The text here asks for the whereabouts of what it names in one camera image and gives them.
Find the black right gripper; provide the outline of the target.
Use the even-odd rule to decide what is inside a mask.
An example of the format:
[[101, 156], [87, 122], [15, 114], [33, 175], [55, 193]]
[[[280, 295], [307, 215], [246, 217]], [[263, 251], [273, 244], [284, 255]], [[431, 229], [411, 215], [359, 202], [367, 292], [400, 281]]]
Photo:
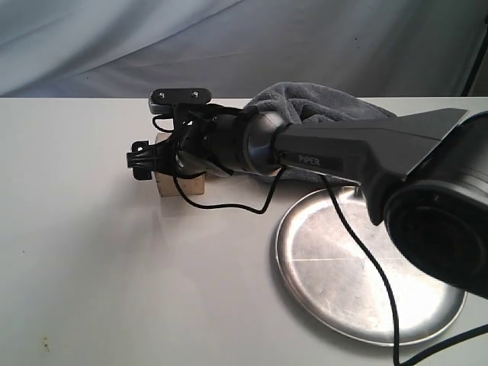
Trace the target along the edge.
[[143, 168], [156, 168], [156, 172], [177, 178], [195, 178], [216, 175], [212, 161], [208, 133], [215, 127], [215, 110], [185, 110], [180, 115], [165, 110], [156, 114], [156, 120], [172, 120], [172, 128], [156, 125], [160, 132], [169, 134], [161, 143], [136, 141], [126, 154], [127, 167], [132, 168], [137, 181], [150, 181], [153, 172]]

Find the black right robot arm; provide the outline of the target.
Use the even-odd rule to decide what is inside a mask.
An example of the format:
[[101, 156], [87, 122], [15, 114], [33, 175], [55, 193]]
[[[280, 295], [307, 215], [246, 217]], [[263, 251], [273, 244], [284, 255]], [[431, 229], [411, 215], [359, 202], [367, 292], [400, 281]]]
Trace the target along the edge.
[[270, 175], [300, 169], [358, 184], [374, 225], [383, 224], [418, 269], [487, 296], [487, 115], [445, 108], [402, 117], [293, 124], [275, 112], [182, 105], [172, 135], [135, 142], [138, 180], [160, 172]]

